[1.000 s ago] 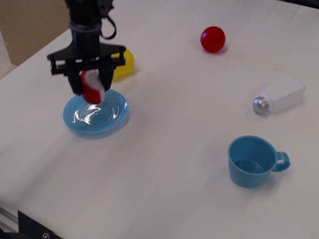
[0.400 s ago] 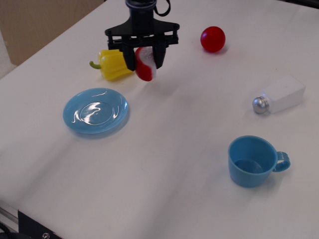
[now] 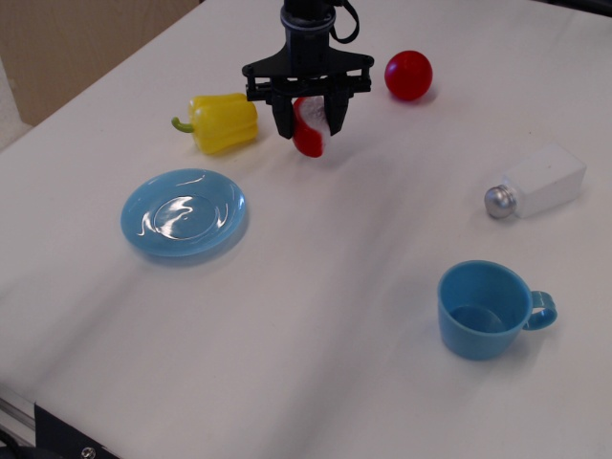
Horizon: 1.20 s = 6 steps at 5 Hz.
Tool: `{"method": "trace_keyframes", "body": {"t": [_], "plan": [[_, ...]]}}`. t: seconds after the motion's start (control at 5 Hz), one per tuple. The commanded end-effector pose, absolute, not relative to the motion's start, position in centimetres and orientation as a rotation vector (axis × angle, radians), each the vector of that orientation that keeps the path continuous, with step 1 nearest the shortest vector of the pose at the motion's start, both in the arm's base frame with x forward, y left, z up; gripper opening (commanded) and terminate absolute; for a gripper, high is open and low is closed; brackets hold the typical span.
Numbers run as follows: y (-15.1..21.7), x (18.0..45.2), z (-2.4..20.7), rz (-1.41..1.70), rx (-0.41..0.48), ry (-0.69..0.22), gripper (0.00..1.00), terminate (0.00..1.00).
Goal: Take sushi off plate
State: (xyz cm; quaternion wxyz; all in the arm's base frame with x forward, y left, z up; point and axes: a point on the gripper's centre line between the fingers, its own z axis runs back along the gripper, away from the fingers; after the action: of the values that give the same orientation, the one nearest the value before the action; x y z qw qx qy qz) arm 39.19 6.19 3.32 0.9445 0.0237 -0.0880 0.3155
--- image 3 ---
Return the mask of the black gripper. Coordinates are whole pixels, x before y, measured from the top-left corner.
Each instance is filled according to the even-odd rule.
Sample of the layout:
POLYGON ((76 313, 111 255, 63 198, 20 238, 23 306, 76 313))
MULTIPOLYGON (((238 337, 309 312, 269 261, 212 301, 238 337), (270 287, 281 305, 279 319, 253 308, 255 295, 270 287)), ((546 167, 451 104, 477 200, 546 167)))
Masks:
POLYGON ((333 41, 352 42, 360 32, 356 11, 347 12, 355 28, 340 38, 335 27, 335 9, 282 9, 283 47, 276 54, 243 67, 247 98, 272 102, 281 137, 291 139, 294 134, 293 98, 325 95, 325 116, 330 135, 334 136, 343 126, 350 97, 371 90, 370 69, 374 59, 332 47, 333 41))

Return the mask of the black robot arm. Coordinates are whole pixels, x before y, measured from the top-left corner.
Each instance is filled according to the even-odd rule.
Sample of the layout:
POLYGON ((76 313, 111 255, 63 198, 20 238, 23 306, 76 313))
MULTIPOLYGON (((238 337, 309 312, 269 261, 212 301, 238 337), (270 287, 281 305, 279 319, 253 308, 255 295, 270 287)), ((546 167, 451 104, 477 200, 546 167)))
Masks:
POLYGON ((374 58, 330 46, 332 39, 340 44, 355 40, 359 16, 348 1, 285 1, 280 21, 284 46, 242 69, 247 99, 270 105, 278 134, 290 139, 295 132, 294 100, 322 97, 330 134, 335 135, 350 99, 371 90, 374 58))

